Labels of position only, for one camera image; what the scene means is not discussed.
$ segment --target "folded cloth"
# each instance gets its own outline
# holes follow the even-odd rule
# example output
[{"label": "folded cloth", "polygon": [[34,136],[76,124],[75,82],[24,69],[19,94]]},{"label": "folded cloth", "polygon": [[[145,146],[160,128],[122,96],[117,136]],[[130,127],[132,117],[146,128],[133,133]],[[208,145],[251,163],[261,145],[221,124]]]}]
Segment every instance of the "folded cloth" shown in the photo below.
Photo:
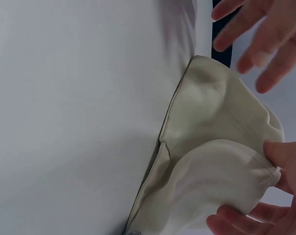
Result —
[{"label": "folded cloth", "polygon": [[264,156],[265,139],[283,141],[273,112],[229,68],[194,57],[173,96],[127,231],[174,235],[204,228],[220,205],[249,213],[280,177]]}]

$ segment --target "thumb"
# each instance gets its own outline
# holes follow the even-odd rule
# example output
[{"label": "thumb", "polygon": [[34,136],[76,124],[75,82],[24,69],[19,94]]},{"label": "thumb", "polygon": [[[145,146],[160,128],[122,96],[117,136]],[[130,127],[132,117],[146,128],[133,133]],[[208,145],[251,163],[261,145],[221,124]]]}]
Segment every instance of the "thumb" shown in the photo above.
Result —
[{"label": "thumb", "polygon": [[296,142],[264,142],[264,153],[276,166],[286,169],[288,185],[296,196]]},{"label": "thumb", "polygon": [[265,141],[265,156],[280,168],[288,168],[289,165],[296,165],[296,142],[280,143]]}]

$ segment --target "fingernail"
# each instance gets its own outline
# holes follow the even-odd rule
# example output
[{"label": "fingernail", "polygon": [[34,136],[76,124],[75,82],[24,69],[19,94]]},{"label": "fingernail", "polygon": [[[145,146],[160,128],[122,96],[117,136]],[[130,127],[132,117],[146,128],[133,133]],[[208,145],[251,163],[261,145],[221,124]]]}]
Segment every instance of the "fingernail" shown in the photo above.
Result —
[{"label": "fingernail", "polygon": [[252,57],[252,62],[254,63],[255,66],[260,68],[266,64],[269,57],[270,57],[270,54],[264,51],[259,51]]},{"label": "fingernail", "polygon": [[275,143],[273,140],[265,140],[265,143]]}]

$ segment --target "white surface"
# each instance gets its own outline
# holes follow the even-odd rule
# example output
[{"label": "white surface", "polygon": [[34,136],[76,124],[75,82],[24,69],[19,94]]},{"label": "white surface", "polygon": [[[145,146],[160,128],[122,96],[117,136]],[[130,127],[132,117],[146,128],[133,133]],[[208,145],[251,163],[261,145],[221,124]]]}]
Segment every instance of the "white surface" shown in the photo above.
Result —
[{"label": "white surface", "polygon": [[0,0],[0,235],[121,234],[195,34],[210,55],[210,12]]}]

